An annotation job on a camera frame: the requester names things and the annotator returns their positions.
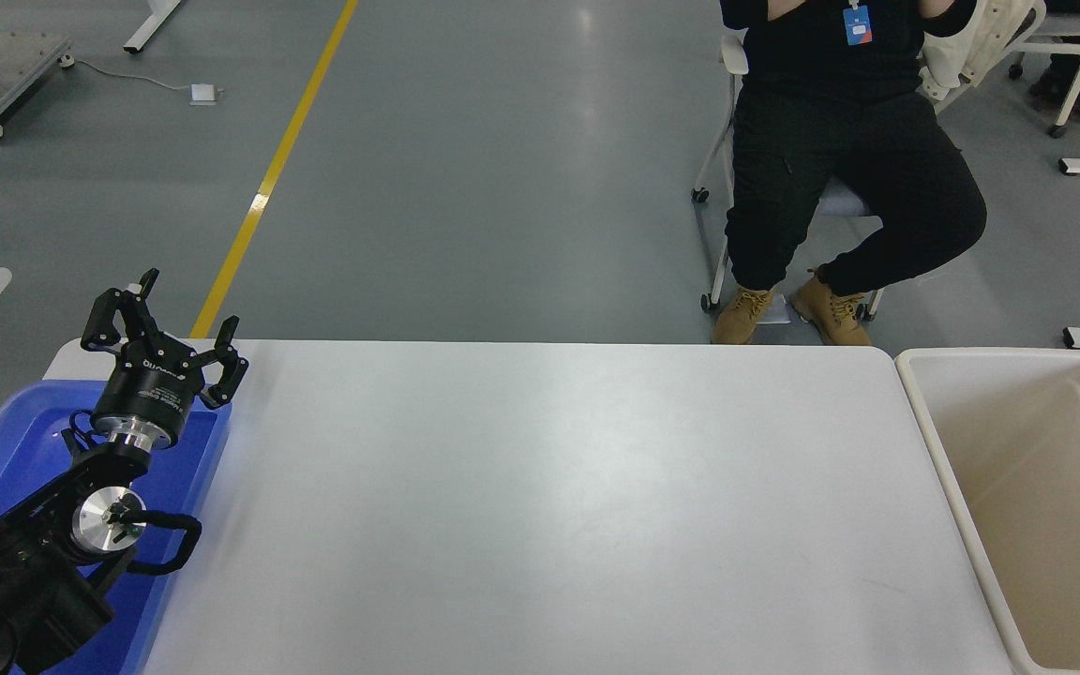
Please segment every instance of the id badge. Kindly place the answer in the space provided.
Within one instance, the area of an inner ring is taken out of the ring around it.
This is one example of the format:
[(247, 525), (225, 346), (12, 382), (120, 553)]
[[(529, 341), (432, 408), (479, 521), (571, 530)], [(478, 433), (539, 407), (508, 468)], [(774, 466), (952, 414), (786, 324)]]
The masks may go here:
[(849, 45), (869, 44), (874, 41), (874, 26), (869, 23), (869, 8), (862, 4), (843, 12), (845, 32), (849, 35)]

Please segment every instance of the gray floor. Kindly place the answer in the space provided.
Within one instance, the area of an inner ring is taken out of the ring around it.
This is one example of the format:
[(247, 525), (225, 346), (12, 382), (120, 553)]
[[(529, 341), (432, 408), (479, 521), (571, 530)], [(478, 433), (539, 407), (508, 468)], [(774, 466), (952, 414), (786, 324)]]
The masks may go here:
[[(77, 66), (4, 120), (0, 403), (81, 333), (95, 295), (149, 267), (156, 319), (189, 333), (342, 8), (188, 0), (129, 56), (139, 0), (0, 0), (0, 30), (226, 90), (191, 107)], [(725, 111), (719, 33), (707, 0), (364, 0), (221, 316), (244, 338), (706, 342), (724, 200), (699, 214), (704, 252), (687, 192)], [(1080, 157), (1080, 127), (1044, 136), (1025, 86), (996, 72), (943, 112), (990, 226), (888, 292), (870, 334), (890, 354), (1057, 347), (1080, 325), (1080, 178), (1055, 171)], [(711, 188), (724, 197), (721, 172)], [(785, 287), (875, 226), (820, 218)], [(818, 338), (794, 324), (757, 341)]]

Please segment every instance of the white cable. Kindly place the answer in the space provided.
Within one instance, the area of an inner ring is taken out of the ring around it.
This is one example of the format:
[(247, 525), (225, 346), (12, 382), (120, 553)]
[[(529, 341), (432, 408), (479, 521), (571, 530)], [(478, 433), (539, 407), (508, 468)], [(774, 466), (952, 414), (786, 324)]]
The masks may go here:
[(91, 68), (94, 68), (95, 71), (97, 71), (99, 73), (103, 73), (103, 75), (107, 75), (107, 76), (110, 76), (110, 77), (121, 77), (121, 78), (124, 78), (125, 80), (143, 80), (143, 81), (146, 81), (146, 82), (152, 82), (152, 84), (156, 84), (158, 86), (163, 86), (163, 89), (167, 89), (168, 91), (185, 91), (185, 90), (189, 89), (189, 85), (186, 85), (186, 86), (168, 86), (167, 84), (164, 84), (164, 82), (158, 82), (158, 81), (154, 81), (151, 77), (144, 77), (141, 75), (123, 75), (123, 73), (104, 71), (104, 69), (99, 68), (98, 66), (96, 66), (94, 64), (91, 64), (90, 60), (78, 59), (77, 63), (78, 64), (85, 64), (85, 65), (90, 66)]

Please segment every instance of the white storage bin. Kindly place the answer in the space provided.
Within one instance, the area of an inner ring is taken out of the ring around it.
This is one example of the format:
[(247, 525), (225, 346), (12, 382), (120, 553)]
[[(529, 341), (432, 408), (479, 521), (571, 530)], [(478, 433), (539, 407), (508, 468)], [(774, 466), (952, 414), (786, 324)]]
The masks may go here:
[(1015, 671), (1080, 672), (1080, 352), (896, 364)]

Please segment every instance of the tan boot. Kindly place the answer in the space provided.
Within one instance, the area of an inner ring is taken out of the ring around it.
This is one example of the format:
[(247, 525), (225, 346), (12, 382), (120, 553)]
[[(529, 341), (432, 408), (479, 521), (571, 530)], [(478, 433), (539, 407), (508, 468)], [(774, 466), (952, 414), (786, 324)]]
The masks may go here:
[(715, 329), (711, 332), (712, 345), (747, 345), (753, 340), (757, 321), (772, 302), (772, 291), (750, 291), (746, 287), (735, 292), (735, 299), (719, 312)]
[(814, 324), (823, 343), (867, 347), (874, 342), (856, 321), (856, 305), (864, 297), (865, 294), (833, 294), (831, 287), (820, 281), (819, 273), (814, 273), (810, 281), (794, 292), (789, 303), (802, 319)]

